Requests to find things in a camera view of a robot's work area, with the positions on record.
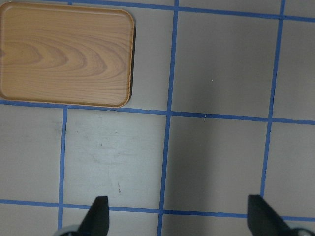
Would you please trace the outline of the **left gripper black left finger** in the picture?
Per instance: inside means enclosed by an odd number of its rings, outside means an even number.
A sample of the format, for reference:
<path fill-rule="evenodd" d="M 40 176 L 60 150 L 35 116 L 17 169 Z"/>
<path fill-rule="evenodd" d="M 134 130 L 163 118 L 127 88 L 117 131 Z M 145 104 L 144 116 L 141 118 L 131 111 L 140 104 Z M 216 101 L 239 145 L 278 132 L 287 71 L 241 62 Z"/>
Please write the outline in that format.
<path fill-rule="evenodd" d="M 107 236 L 109 232 L 109 204 L 107 196 L 97 196 L 81 222 L 79 236 Z"/>

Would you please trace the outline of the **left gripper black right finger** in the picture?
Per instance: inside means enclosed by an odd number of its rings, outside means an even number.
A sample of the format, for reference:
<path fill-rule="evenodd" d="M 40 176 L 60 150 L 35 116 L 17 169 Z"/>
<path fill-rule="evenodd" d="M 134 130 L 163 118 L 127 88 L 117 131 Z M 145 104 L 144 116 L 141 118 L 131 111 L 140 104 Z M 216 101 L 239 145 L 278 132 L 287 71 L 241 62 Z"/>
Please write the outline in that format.
<path fill-rule="evenodd" d="M 253 236 L 288 236 L 291 232 L 260 195 L 248 195 L 247 226 Z"/>

